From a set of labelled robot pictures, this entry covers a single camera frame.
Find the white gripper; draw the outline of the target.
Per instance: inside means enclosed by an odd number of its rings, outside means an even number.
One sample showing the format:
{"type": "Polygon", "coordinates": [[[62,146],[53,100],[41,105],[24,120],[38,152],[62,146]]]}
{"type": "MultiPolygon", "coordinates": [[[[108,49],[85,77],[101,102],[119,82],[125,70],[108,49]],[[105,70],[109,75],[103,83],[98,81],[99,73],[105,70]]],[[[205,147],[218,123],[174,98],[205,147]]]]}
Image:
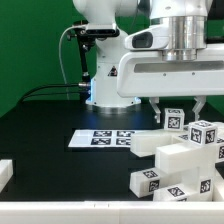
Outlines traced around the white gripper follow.
{"type": "Polygon", "coordinates": [[[195,120],[209,95],[224,95],[224,46],[208,46],[194,61],[162,60],[159,51],[129,52],[118,67],[117,91],[121,97],[150,97],[157,123],[158,97],[196,96],[195,120]]]}

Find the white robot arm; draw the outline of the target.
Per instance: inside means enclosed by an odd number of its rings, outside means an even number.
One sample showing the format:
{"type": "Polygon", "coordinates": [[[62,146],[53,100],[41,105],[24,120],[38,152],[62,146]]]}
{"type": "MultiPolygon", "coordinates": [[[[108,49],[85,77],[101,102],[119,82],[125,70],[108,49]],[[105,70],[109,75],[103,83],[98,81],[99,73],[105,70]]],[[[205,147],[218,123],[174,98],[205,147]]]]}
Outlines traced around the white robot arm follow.
{"type": "Polygon", "coordinates": [[[213,0],[73,0],[87,22],[78,27],[82,51],[97,46],[97,72],[86,104],[122,110],[147,97],[224,95],[224,43],[208,44],[213,0]]]}

